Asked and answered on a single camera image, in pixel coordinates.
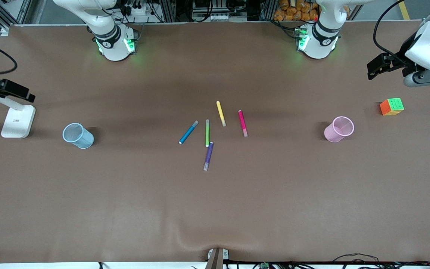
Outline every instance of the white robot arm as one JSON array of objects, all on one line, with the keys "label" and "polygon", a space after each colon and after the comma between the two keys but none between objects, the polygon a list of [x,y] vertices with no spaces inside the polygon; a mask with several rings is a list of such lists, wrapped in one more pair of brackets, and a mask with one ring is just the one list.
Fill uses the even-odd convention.
[{"label": "white robot arm", "polygon": [[316,0],[321,13],[314,24],[306,24],[306,33],[299,42],[298,49],[314,59],[322,59],[334,49],[338,34],[346,22],[346,5],[363,5],[374,0]]},{"label": "white robot arm", "polygon": [[53,0],[54,3],[81,18],[96,37],[99,51],[111,61],[121,61],[135,54],[134,30],[103,13],[113,7],[116,0]]},{"label": "white robot arm", "polygon": [[367,64],[368,79],[399,68],[408,87],[430,85],[430,15],[417,32],[404,41],[398,53],[384,52]]}]

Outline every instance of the rubik's cube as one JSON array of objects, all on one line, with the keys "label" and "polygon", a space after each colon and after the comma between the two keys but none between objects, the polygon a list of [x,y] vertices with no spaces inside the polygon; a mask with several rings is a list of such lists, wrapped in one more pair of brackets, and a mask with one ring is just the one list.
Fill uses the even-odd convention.
[{"label": "rubik's cube", "polygon": [[383,116],[394,116],[404,110],[401,98],[389,98],[380,105]]}]

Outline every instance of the white stand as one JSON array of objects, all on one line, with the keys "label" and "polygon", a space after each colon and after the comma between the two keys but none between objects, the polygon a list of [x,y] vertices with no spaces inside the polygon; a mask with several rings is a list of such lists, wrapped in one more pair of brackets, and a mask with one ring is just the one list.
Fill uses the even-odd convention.
[{"label": "white stand", "polygon": [[31,105],[22,105],[8,97],[0,97],[0,103],[9,106],[1,136],[4,138],[25,138],[28,136],[36,108]]}]

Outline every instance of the blue plastic cup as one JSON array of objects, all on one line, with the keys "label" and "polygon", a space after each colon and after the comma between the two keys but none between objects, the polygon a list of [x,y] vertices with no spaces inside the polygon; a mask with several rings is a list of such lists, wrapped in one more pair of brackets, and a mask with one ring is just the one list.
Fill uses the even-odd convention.
[{"label": "blue plastic cup", "polygon": [[82,149],[89,148],[92,143],[94,143],[94,136],[92,133],[78,123],[69,124],[64,128],[63,139]]}]

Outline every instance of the pink plastic cup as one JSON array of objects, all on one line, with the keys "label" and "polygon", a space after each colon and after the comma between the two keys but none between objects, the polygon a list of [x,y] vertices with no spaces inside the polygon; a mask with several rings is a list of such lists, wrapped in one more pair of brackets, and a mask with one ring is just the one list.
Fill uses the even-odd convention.
[{"label": "pink plastic cup", "polygon": [[353,124],[350,119],[339,116],[336,117],[326,129],[324,129],[324,137],[329,142],[336,143],[347,136],[351,136],[354,131],[355,124]]}]

